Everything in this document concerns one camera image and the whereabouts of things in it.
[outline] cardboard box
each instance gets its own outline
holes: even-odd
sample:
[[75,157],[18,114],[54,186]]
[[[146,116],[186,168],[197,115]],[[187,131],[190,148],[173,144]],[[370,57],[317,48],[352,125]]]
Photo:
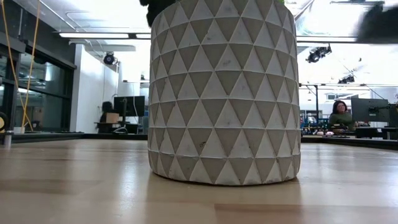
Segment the cardboard box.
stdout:
[[105,123],[117,123],[119,121],[118,113],[106,113]]

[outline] geometric triangle pattern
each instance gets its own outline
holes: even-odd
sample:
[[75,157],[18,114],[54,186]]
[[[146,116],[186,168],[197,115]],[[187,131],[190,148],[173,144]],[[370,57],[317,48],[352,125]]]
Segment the geometric triangle pattern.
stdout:
[[277,0],[186,0],[152,26],[153,172],[215,185],[300,170],[295,21]]

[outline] wooden surface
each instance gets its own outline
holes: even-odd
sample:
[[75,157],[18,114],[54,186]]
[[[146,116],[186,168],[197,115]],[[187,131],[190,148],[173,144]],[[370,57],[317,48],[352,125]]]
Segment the wooden surface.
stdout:
[[0,149],[0,223],[397,223],[398,153],[302,144],[298,179],[214,187],[151,173],[145,141]]

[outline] woman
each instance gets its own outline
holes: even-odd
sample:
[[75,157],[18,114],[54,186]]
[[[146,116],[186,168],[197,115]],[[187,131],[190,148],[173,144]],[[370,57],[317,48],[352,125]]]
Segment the woman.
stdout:
[[341,100],[338,100],[333,104],[333,112],[329,117],[329,125],[333,126],[335,124],[342,124],[346,126],[348,127],[349,131],[355,130],[356,123],[353,121],[353,117],[348,112],[346,103]]

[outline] window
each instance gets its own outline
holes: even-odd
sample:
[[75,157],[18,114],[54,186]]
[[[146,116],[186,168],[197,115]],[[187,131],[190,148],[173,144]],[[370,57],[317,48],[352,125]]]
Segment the window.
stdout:
[[[27,90],[19,88],[19,93],[21,93],[22,100],[25,103]],[[16,127],[21,127],[24,114],[19,93],[16,99],[14,123]],[[69,110],[68,103],[69,100],[29,90],[26,113],[34,131],[61,131],[68,129],[68,114],[65,114],[65,111]],[[27,131],[30,130],[26,120],[25,127]]]
[[[19,84],[22,86],[28,83],[31,60],[32,56],[30,54],[21,55]],[[57,95],[69,95],[71,91],[69,86],[66,85],[70,79],[70,75],[68,75],[66,70],[50,62],[46,62],[40,57],[35,57],[32,76],[30,78],[30,87]]]

